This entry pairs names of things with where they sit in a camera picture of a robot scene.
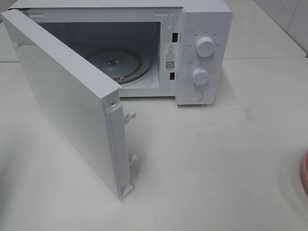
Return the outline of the round white door button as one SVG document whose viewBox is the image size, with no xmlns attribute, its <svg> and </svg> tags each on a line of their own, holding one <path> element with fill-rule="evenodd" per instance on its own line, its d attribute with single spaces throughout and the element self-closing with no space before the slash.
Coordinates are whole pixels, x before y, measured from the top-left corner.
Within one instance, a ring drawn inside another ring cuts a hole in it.
<svg viewBox="0 0 308 231">
<path fill-rule="evenodd" d="M 201 90 L 193 90 L 189 94 L 189 99 L 194 102 L 199 102 L 203 99 L 203 92 Z"/>
</svg>

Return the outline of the white timer knob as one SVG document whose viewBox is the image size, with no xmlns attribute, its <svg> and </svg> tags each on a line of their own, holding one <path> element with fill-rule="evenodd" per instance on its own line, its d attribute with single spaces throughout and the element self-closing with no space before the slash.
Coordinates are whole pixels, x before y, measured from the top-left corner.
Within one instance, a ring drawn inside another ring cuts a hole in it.
<svg viewBox="0 0 308 231">
<path fill-rule="evenodd" d="M 197 86 L 205 85 L 209 81 L 209 73 L 204 68 L 197 68 L 192 72 L 193 84 Z"/>
</svg>

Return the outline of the white microwave door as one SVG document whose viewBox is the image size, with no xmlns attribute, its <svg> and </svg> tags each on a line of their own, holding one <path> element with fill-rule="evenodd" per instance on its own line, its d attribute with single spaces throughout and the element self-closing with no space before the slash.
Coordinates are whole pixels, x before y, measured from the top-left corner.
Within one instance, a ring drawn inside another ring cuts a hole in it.
<svg viewBox="0 0 308 231">
<path fill-rule="evenodd" d="M 1 14 L 37 103 L 119 199 L 133 190 L 120 85 L 19 10 Z"/>
</svg>

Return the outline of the pink round plate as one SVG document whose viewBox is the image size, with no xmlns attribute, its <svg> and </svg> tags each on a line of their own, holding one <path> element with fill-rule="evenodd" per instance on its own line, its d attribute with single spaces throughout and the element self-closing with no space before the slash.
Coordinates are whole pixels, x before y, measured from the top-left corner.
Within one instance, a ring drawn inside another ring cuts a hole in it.
<svg viewBox="0 0 308 231">
<path fill-rule="evenodd" d="M 302 161 L 301 180 L 302 180 L 303 188 L 306 194 L 308 194 L 308 152 L 305 153 L 303 161 Z"/>
</svg>

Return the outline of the glass microwave turntable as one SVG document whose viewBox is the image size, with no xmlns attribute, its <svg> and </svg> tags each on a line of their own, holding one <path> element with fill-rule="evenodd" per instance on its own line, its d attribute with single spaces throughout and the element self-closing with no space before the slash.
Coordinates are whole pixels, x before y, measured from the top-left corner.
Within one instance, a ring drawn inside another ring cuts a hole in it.
<svg viewBox="0 0 308 231">
<path fill-rule="evenodd" d="M 120 84 L 136 79 L 141 68 L 140 57 L 128 49 L 104 49 L 89 55 L 86 59 Z"/>
</svg>

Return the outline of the white microwave oven body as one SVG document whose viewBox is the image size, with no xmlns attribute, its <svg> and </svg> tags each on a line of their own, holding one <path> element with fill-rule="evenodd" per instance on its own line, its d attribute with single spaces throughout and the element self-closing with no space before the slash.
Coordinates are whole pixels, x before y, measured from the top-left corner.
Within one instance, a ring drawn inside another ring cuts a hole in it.
<svg viewBox="0 0 308 231">
<path fill-rule="evenodd" d="M 120 84 L 120 97 L 173 96 L 179 105 L 214 101 L 233 14 L 222 0 L 19 0 L 19 10 L 82 58 L 128 49 L 141 59 L 138 77 Z M 215 40 L 208 57 L 196 53 L 202 36 Z M 204 68 L 209 81 L 193 84 Z M 201 90 L 203 99 L 189 99 Z"/>
</svg>

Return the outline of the upper white power knob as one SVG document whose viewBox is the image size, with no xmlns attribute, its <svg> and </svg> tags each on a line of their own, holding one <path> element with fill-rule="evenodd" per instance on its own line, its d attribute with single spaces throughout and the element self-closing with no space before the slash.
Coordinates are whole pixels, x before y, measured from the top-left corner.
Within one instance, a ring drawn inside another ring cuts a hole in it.
<svg viewBox="0 0 308 231">
<path fill-rule="evenodd" d="M 215 51 L 215 40 L 209 35 L 202 36 L 195 43 L 196 53 L 200 57 L 208 57 Z"/>
</svg>

